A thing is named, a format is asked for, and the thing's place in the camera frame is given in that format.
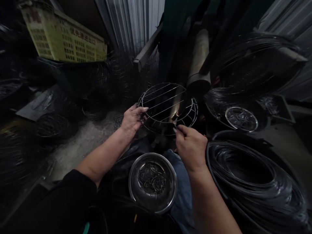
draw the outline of corrugated metal wall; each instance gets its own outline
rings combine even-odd
[[[275,0],[261,22],[260,31],[292,38],[309,59],[300,75],[281,94],[312,102],[312,0]]]
[[[102,1],[106,3],[117,46],[136,55],[156,31],[165,0]],[[103,16],[104,6],[100,8],[103,4],[99,4],[99,0],[96,2]]]

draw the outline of person's left hand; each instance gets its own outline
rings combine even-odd
[[[148,107],[138,107],[134,104],[130,107],[124,114],[123,121],[120,128],[124,131],[134,131],[136,132],[142,123],[139,120],[139,117],[142,113],[145,113],[149,108]]]

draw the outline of forearm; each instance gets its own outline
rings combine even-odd
[[[93,150],[76,168],[95,183],[113,167],[135,135],[119,128],[102,145]]]
[[[223,201],[208,170],[188,171],[193,199],[193,213],[199,233],[241,234],[234,217]]]

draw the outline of black sleeve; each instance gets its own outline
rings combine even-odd
[[[96,194],[95,183],[72,170],[14,225],[14,233],[78,233]]]

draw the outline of jeans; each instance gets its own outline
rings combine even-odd
[[[178,180],[178,192],[170,214],[183,234],[196,233],[193,220],[191,185],[186,168],[180,156],[171,149],[167,150],[163,156],[172,164]]]

